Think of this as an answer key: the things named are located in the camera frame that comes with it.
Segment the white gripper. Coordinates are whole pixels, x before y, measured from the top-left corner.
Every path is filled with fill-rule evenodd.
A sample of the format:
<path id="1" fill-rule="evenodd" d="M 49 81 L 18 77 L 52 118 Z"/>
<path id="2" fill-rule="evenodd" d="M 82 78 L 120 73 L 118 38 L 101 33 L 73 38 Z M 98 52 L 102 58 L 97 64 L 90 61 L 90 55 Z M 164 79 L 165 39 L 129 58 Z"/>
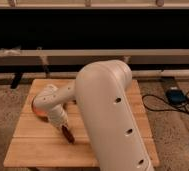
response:
<path id="1" fill-rule="evenodd" d="M 58 129 L 62 128 L 63 126 L 68 126 L 68 116 L 61 105 L 55 106 L 48 112 L 48 120 Z"/>

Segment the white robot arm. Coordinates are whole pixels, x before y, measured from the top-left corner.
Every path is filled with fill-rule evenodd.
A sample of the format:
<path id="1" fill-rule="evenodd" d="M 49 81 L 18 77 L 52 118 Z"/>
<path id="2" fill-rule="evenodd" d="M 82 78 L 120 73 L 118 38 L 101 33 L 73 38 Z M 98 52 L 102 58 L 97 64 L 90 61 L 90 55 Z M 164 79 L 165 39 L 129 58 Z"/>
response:
<path id="1" fill-rule="evenodd" d="M 131 69 L 120 60 L 90 63 L 71 83 L 46 86 L 32 110 L 62 116 L 62 104 L 74 99 L 101 171 L 154 171 L 126 96 L 131 82 Z"/>

